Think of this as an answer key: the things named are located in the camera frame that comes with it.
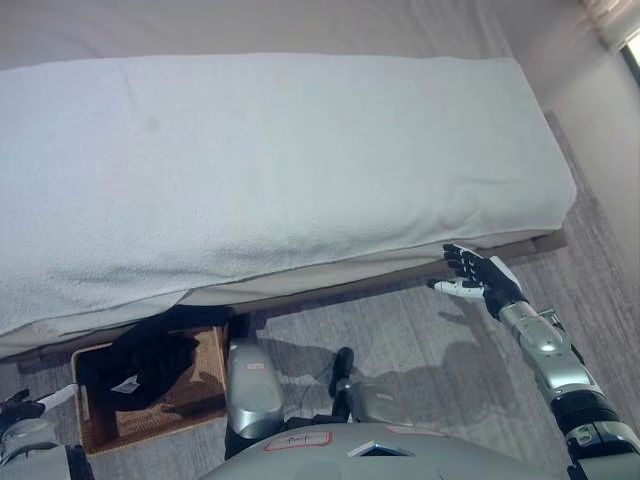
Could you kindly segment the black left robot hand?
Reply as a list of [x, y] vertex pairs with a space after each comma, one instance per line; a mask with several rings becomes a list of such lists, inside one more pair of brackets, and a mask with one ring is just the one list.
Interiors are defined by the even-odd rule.
[[76, 383], [66, 385], [38, 399], [31, 399], [28, 389], [21, 390], [1, 402], [1, 422], [13, 424], [25, 419], [39, 418], [45, 412], [73, 399], [77, 392]]

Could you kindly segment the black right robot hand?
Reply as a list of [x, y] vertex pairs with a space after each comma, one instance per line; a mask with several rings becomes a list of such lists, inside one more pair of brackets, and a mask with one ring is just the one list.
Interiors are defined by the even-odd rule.
[[527, 302], [517, 277], [497, 256], [484, 257], [457, 244], [444, 244], [443, 257], [455, 273], [450, 279], [430, 279], [429, 288], [449, 296], [483, 299], [496, 320], [499, 312], [518, 302]]

